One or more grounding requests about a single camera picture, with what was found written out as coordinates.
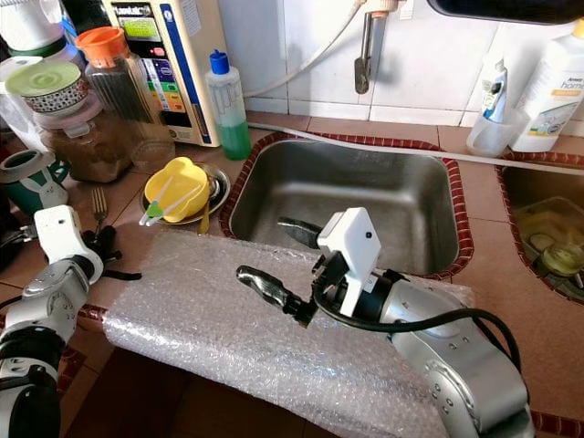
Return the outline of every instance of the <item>plate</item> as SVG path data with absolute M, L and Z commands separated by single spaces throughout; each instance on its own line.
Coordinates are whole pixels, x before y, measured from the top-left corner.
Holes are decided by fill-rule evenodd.
M 227 174 L 222 169 L 219 169 L 217 166 L 215 166 L 213 164 L 208 164 L 206 162 L 196 162 L 195 164 L 197 166 L 199 166 L 201 169 L 203 169 L 207 175 L 214 177 L 217 180 L 217 182 L 219 183 L 219 194 L 217 196 L 215 196 L 215 198 L 212 199 L 211 202 L 209 203 L 209 214 L 212 214 L 212 213 L 216 212 L 217 209 L 225 203 L 225 201 L 227 201 L 227 197 L 229 196 L 229 192 L 231 192 L 231 182 L 229 181 L 229 177 L 227 176 Z M 143 189 L 142 189 L 142 195 L 141 195 L 139 201 L 140 201 L 140 208 L 142 209 L 143 212 L 145 212 L 146 209 L 148 208 L 148 205 L 150 205 L 150 203 L 148 202 L 148 199 L 146 199 L 146 194 L 144 194 Z M 164 219 L 161 219 L 160 221 L 158 221 L 158 223 L 164 224 L 164 225 L 194 224 L 195 222 L 198 222 L 201 219 L 203 219 L 203 210 L 204 210 L 204 207 L 201 210 L 199 210 L 197 213 L 195 213 L 191 216 L 187 216 L 179 222 L 172 222 L 171 223 L 171 222 L 165 221 Z

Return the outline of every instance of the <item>glass jar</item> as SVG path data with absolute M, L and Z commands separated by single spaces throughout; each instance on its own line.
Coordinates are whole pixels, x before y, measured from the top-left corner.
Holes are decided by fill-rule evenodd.
M 68 164 L 74 180 L 109 183 L 131 163 L 131 138 L 123 122 L 104 111 L 93 92 L 74 114 L 35 114 L 35 121 L 44 129 L 41 141 Z
M 131 137 L 129 155 L 144 171 L 157 171 L 174 158 L 174 142 L 148 89 L 140 58 L 132 54 L 117 27 L 81 34 L 77 47 L 88 60 L 85 74 L 107 111 L 115 112 Z

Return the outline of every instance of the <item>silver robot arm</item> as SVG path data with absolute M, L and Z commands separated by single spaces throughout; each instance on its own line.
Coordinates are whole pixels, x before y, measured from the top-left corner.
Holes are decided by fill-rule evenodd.
M 278 223 L 323 253 L 313 268 L 310 301 L 249 266 L 237 269 L 242 283 L 304 327 L 322 310 L 352 327 L 388 333 L 388 341 L 426 379 L 451 437 L 535 436 L 518 348 L 503 321 L 396 272 L 374 273 L 381 243 L 364 208 L 335 213 L 322 229 L 286 218 Z M 502 331 L 508 355 L 483 318 Z
M 58 437 L 57 368 L 89 285 L 103 272 L 66 205 L 35 214 L 47 266 L 8 309 L 0 335 L 0 438 Z

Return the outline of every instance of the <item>plastic bottle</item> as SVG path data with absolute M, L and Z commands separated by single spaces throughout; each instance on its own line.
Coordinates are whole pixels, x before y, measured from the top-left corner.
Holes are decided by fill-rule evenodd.
M 207 72 L 205 80 L 221 144 L 229 160 L 243 160 L 251 152 L 251 141 L 239 71 L 229 66 L 227 55 L 219 50 L 215 50 L 210 59 L 211 71 Z
M 128 154 L 132 162 L 149 172 L 164 167 L 174 158 L 174 142 L 148 90 L 140 58 L 130 52 L 124 31 L 98 27 L 78 36 L 76 44 L 85 52 L 85 74 L 99 101 L 123 120 L 131 138 Z
M 511 140 L 511 149 L 551 150 L 583 99 L 584 19 L 581 19 L 571 35 L 547 43 L 517 105 L 523 120 Z

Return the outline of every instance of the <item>brown tile counter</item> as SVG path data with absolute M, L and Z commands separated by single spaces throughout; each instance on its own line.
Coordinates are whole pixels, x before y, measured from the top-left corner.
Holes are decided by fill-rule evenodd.
M 249 115 L 250 121 L 287 126 L 297 130 L 367 135 L 428 141 L 446 151 L 466 153 L 465 128 L 405 125 L 354 120 L 328 120 L 271 114 Z M 251 130 L 252 141 L 267 135 Z M 584 156 L 584 139 L 561 138 L 554 151 Z M 230 162 L 220 150 L 184 146 L 178 154 L 223 168 L 232 183 L 243 162 Z M 521 261 L 511 233 L 510 219 L 494 166 L 458 162 L 463 181 L 466 211 L 474 241 L 474 254 L 453 282 L 471 287 L 476 305 L 497 314 L 513 331 L 523 361 L 523 374 L 537 412 L 584 421 L 584 306 L 568 302 L 551 291 Z M 109 204 L 106 221 L 118 230 L 116 248 L 123 258 L 112 269 L 135 272 L 148 253 L 154 235 L 162 229 L 138 227 L 142 214 L 138 204 L 148 175 L 131 171 L 118 182 L 106 184 Z M 69 181 L 70 204 L 79 212 L 84 227 L 95 222 L 90 208 L 94 184 Z M 223 235 L 218 212 L 212 216 L 213 235 Z M 197 224 L 183 229 L 196 231 Z M 0 300 L 20 293 L 45 261 L 37 244 L 28 244 L 17 260 L 0 275 Z M 89 307 L 82 316 L 99 318 L 124 288 L 124 283 L 102 278 L 89 294 Z M 81 318 L 86 329 L 100 330 L 91 318 Z

